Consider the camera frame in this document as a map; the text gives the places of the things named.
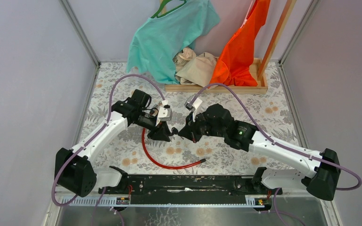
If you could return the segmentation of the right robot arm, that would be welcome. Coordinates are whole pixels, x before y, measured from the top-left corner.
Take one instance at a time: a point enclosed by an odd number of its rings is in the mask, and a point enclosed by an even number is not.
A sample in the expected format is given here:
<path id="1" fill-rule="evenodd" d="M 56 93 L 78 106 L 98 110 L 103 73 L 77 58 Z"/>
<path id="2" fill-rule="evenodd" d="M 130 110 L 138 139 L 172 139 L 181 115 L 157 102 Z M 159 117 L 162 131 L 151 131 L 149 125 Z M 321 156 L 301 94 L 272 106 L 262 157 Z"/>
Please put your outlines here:
<path id="1" fill-rule="evenodd" d="M 235 120 L 220 104 L 197 115 L 190 113 L 178 134 L 194 143 L 202 136 L 222 137 L 233 149 L 265 155 L 290 167 L 288 170 L 258 169 L 251 182 L 258 194 L 268 189 L 289 188 L 306 190 L 326 201 L 334 199 L 341 170 L 337 168 L 337 153 L 332 149 L 320 152 L 271 138 L 257 126 Z"/>

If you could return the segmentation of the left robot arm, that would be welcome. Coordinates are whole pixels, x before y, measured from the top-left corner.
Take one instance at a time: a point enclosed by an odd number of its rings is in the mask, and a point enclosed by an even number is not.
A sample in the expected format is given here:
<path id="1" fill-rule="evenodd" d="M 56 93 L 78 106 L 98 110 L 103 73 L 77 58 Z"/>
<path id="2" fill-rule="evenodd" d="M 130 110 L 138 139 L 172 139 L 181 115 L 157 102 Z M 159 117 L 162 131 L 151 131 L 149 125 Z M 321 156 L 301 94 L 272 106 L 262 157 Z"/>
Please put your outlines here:
<path id="1" fill-rule="evenodd" d="M 151 96 L 141 90 L 124 101 L 111 106 L 109 118 L 71 149 L 61 148 L 56 154 L 54 185 L 60 185 L 77 196 L 85 197 L 98 188 L 110 187 L 115 193 L 127 189 L 126 173 L 119 168 L 95 169 L 93 164 L 112 140 L 130 125 L 149 130 L 149 136 L 158 141 L 170 141 L 173 131 L 167 121 L 172 111 L 168 100 L 149 108 Z"/>

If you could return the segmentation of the red cable lock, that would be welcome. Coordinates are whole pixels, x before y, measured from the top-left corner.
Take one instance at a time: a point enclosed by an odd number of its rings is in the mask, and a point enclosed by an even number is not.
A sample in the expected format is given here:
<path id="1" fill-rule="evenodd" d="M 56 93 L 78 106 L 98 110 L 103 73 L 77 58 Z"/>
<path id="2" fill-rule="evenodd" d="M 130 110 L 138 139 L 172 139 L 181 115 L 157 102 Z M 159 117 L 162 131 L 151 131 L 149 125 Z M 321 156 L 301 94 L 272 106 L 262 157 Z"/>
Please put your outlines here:
<path id="1" fill-rule="evenodd" d="M 204 164 L 208 158 L 193 154 L 189 143 L 179 137 L 171 138 L 170 142 L 154 141 L 148 137 L 148 130 L 143 129 L 141 144 L 145 156 L 155 166 L 166 170 L 184 170 Z"/>

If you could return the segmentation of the black-headed key pair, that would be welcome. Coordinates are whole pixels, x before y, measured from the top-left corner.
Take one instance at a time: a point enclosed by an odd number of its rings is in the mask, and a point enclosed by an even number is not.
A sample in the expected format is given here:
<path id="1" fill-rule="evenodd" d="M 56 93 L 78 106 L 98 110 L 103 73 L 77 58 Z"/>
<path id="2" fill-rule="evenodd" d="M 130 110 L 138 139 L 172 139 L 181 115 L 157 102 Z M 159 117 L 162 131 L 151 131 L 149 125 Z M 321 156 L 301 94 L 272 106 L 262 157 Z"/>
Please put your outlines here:
<path id="1" fill-rule="evenodd" d="M 173 128 L 171 129 L 170 136 L 178 135 L 178 133 L 179 133 L 179 131 L 178 131 L 175 127 L 173 127 Z"/>

